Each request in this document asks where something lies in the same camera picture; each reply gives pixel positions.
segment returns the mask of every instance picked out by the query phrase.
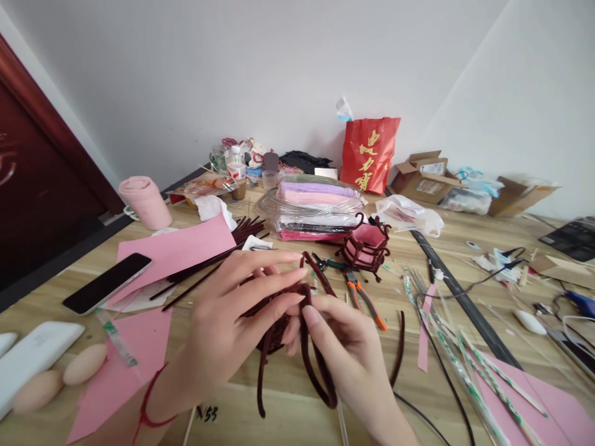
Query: water bottle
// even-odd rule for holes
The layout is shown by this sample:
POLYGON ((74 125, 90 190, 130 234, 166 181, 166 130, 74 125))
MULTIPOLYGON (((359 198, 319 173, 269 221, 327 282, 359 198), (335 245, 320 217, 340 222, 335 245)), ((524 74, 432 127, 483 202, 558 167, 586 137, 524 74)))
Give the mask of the water bottle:
POLYGON ((246 196, 246 164, 241 156, 240 146, 231 146, 231 156, 227 163, 227 171, 232 177, 238 188, 231 193, 233 199, 244 199, 246 196))

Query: white wall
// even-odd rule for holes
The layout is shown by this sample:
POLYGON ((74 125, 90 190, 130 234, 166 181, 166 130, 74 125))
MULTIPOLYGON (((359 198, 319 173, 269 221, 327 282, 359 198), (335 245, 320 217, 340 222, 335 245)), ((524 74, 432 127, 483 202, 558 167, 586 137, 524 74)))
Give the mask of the white wall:
POLYGON ((449 164, 563 185, 531 211, 595 215, 595 2, 511 0, 420 141, 449 164))
POLYGON ((356 117, 402 117, 395 161, 406 159, 506 0, 0 3, 87 150, 118 179, 164 188, 224 136, 340 162, 343 94, 356 117))
POLYGON ((19 57, 21 63, 28 70, 29 74, 35 79, 39 88, 42 89, 64 122, 85 148, 91 159, 102 171, 112 187, 116 188, 121 181, 120 178, 105 160, 102 151, 89 136, 86 128, 82 125, 78 116, 57 88, 56 84, 51 80, 51 77, 48 75, 41 62, 39 62, 35 53, 31 50, 19 29, 14 25, 8 14, 6 14, 2 5, 0 5, 0 33, 8 42, 13 52, 19 57))

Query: door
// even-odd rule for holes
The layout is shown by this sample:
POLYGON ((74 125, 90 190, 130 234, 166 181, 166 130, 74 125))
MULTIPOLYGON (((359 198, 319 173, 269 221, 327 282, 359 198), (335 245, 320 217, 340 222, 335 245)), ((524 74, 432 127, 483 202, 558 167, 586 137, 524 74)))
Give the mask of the door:
POLYGON ((101 228, 107 211, 0 83, 0 289, 101 228))

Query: blue glue gun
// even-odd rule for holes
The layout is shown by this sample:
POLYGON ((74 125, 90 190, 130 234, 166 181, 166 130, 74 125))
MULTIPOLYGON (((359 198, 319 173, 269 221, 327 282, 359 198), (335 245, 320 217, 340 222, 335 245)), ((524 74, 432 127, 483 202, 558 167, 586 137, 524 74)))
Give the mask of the blue glue gun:
POLYGON ((595 300, 577 294, 574 291, 566 291, 564 295, 568 300, 575 303, 580 314, 595 319, 595 300))

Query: pink thermos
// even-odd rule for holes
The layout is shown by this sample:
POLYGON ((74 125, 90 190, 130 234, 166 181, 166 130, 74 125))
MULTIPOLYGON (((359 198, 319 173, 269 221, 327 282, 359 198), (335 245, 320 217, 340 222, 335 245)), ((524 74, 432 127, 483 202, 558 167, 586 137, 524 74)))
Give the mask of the pink thermos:
POLYGON ((163 229, 174 221, 157 185, 149 177, 130 177, 120 183, 118 190, 130 205, 124 209, 124 213, 134 220, 140 220, 148 229, 163 229))

